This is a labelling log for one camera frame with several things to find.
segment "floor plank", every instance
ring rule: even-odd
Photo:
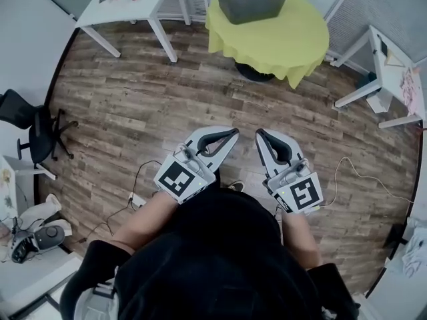
[[[203,25],[186,27],[162,22],[177,51],[171,63],[146,22],[114,23],[100,33],[122,53],[112,57],[85,33],[77,36],[59,74],[50,104],[66,111],[79,127],[64,134],[75,155],[46,165],[57,181],[40,178],[40,194],[54,193],[62,214],[73,225],[67,239],[84,254],[87,244],[108,238],[104,225],[76,243],[102,220],[126,206],[139,165],[164,160],[193,130],[206,125],[238,127],[241,136],[222,167],[224,183],[246,182],[249,194],[270,212],[276,204],[260,185],[264,176],[254,132],[272,128],[292,136],[318,172],[324,197],[334,197],[334,173],[347,156],[363,175],[381,178],[390,190],[409,198],[418,158],[414,125],[383,129],[377,123],[396,116],[375,115],[364,100],[343,111],[333,102],[354,90],[356,76],[323,64],[292,89],[287,81],[245,80],[234,62],[207,52]],[[157,165],[142,168],[136,192],[149,198],[155,191]],[[335,262],[352,292],[366,291],[383,266],[382,249],[393,223],[402,222],[408,203],[391,198],[376,181],[358,179],[347,161],[338,174],[336,202],[309,216],[325,261]],[[132,214],[111,218],[116,230]]]

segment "chair base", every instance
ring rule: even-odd
[[[54,142],[52,150],[50,152],[51,158],[54,161],[58,160],[58,158],[55,156],[56,144],[59,144],[59,146],[62,148],[62,150],[64,150],[64,152],[67,154],[67,156],[68,156],[69,159],[74,159],[74,154],[70,153],[68,151],[68,149],[66,148],[64,142],[62,142],[61,134],[64,131],[66,131],[68,128],[70,128],[70,127],[77,127],[79,125],[79,123],[77,121],[72,121],[72,122],[69,122],[68,124],[66,124],[65,126],[63,126],[62,128],[59,128],[59,124],[61,122],[61,115],[64,115],[64,114],[65,114],[64,110],[60,109],[60,110],[58,110],[58,116],[56,116],[56,118],[54,118],[54,119],[51,120],[51,124],[55,125],[55,128],[53,130],[53,139],[54,139],[55,142]],[[22,152],[21,152],[22,149],[26,149],[26,148],[29,148],[29,147],[30,147],[30,143],[24,143],[22,145],[20,139],[18,139],[18,141],[17,141],[17,150],[18,150],[18,159],[19,160],[22,159]],[[42,162],[43,160],[36,160],[38,162],[35,162],[34,158],[33,158],[33,162],[36,163],[36,164]]]
[[[68,149],[64,145],[64,142],[62,142],[61,134],[70,127],[77,127],[79,123],[77,121],[72,121],[66,124],[65,126],[63,126],[62,128],[59,128],[59,123],[61,122],[61,115],[64,115],[64,114],[65,114],[64,110],[62,109],[58,110],[58,116],[56,116],[55,129],[53,130],[53,136],[56,139],[56,144],[58,144],[60,148],[62,148],[62,150],[64,150],[64,152],[67,154],[68,158],[72,160],[74,159],[74,154],[68,152]],[[54,161],[58,161],[58,157],[55,156],[56,144],[53,146],[52,153],[51,153],[51,158]]]

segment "round table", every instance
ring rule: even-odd
[[[209,52],[248,64],[260,73],[288,76],[296,88],[323,61],[329,31],[318,10],[306,0],[286,0],[276,18],[234,25],[212,0],[206,18]]]

